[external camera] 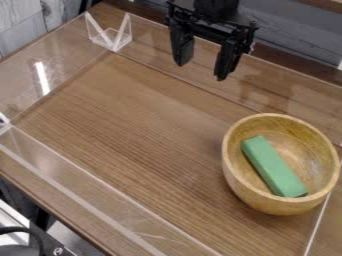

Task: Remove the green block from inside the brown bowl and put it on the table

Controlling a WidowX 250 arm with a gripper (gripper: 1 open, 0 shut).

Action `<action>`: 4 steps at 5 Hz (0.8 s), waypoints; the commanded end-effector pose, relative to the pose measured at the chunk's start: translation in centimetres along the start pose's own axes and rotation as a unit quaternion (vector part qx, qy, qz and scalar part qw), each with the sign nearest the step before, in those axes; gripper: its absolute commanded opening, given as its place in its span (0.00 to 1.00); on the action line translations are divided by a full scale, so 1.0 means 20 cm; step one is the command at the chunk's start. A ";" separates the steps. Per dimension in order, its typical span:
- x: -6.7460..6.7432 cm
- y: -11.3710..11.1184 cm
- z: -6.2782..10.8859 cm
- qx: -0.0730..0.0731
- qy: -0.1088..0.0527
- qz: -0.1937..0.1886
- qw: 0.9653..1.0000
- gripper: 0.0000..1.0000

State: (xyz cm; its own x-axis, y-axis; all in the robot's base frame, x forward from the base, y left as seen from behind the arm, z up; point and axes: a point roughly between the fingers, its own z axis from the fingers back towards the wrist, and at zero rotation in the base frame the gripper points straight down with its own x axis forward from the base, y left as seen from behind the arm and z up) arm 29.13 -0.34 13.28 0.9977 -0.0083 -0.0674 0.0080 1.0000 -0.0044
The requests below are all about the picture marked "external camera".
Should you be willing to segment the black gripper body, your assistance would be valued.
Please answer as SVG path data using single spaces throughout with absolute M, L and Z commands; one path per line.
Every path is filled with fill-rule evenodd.
M 257 21 L 240 12 L 241 0 L 168 0 L 168 25 L 184 24 L 201 37 L 217 44 L 226 40 L 238 43 L 242 53 L 250 53 Z

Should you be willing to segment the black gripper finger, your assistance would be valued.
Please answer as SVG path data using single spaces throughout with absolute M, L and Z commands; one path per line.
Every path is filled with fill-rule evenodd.
M 221 46 L 214 68 L 214 75 L 218 81 L 224 81 L 236 71 L 241 56 L 242 51 L 238 43 L 233 40 L 226 40 Z
M 193 59 L 196 40 L 192 30 L 176 21 L 170 23 L 170 39 L 174 61 L 184 66 Z

